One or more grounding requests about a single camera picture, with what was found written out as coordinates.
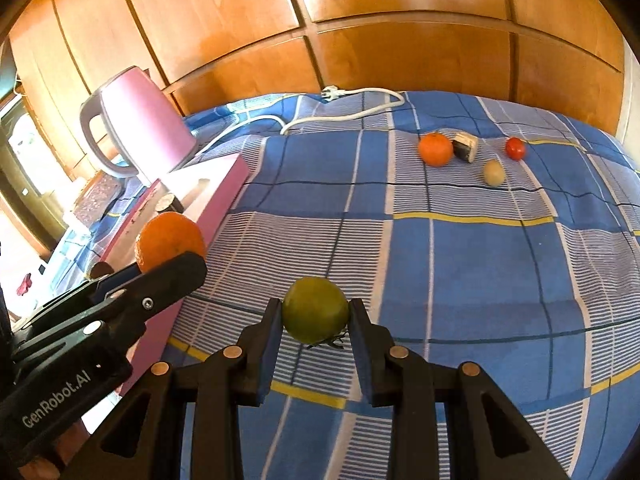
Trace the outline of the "person left hand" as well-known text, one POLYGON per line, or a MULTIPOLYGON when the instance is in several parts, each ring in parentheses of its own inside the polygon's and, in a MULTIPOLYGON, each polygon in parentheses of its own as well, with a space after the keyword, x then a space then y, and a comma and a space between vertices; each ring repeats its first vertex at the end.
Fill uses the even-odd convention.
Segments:
POLYGON ((43 448, 43 454, 18 468, 22 479, 55 480, 72 461, 74 456, 90 438, 84 422, 79 419, 64 434, 43 448))

